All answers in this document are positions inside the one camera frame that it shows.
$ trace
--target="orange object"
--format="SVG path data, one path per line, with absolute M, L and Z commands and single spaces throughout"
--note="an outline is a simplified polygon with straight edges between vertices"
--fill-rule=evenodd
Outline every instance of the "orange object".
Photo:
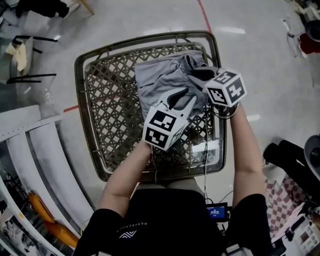
M 59 223 L 51 223 L 44 221 L 44 226 L 50 231 L 52 235 L 58 238 L 64 244 L 76 248 L 79 239 L 71 233 L 65 226 Z
M 29 194 L 29 201 L 32 205 L 32 208 L 36 211 L 36 213 L 47 222 L 54 223 L 54 217 L 51 215 L 50 211 L 44 204 L 44 202 L 41 200 L 39 196 L 36 194 Z

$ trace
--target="gray cloth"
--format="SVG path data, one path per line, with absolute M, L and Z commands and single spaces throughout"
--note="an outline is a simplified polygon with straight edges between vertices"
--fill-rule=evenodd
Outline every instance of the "gray cloth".
M 199 50 L 186 50 L 162 58 L 134 65 L 135 80 L 143 118 L 164 92 L 179 87 L 189 88 L 188 93 L 176 104 L 179 108 L 192 96 L 197 100 L 190 116 L 202 114 L 208 95 L 199 90 L 187 77 L 191 70 L 206 66 Z

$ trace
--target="gray shorts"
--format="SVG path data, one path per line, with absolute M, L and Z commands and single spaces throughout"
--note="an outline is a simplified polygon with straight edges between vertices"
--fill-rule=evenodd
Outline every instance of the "gray shorts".
M 186 179 L 180 179 L 173 182 L 168 183 L 160 183 L 160 184 L 145 184 L 140 183 L 136 190 L 143 190 L 143 189 L 178 189 L 178 190 L 193 190 L 199 192 L 201 195 L 204 194 L 204 192 L 201 190 L 201 188 L 198 186 L 196 180 L 194 178 L 186 178 Z

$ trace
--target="checkered cloth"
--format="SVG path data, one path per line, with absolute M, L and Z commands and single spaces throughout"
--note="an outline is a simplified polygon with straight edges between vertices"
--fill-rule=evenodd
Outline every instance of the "checkered cloth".
M 272 241 L 290 227 L 300 218 L 299 209 L 302 209 L 306 194 L 303 190 L 286 175 L 282 184 L 266 179 L 265 189 L 267 191 L 268 209 L 267 216 L 270 226 Z

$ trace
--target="logo on shirt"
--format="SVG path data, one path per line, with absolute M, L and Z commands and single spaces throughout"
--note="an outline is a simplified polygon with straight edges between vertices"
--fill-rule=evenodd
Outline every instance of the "logo on shirt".
M 147 225 L 147 222 L 139 222 L 139 223 L 135 223 L 135 224 L 130 224 L 130 225 L 126 225 L 126 226 L 123 226 L 122 228 L 120 228 L 117 233 L 120 231 L 120 230 L 123 230 L 123 229 L 126 229 L 126 228 L 131 228 L 131 227 L 136 227 L 136 226 L 142 226 L 142 225 Z
M 124 232 L 119 238 L 132 238 L 137 231 Z

